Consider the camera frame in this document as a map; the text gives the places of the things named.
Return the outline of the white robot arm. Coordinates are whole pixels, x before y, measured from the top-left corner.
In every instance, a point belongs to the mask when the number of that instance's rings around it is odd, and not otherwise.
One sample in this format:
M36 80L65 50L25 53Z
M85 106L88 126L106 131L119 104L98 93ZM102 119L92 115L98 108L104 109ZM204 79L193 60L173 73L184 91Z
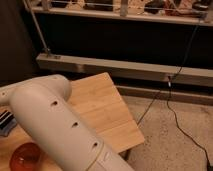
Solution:
M0 106L63 171L134 171L68 105L70 95L66 77L42 76L0 87Z

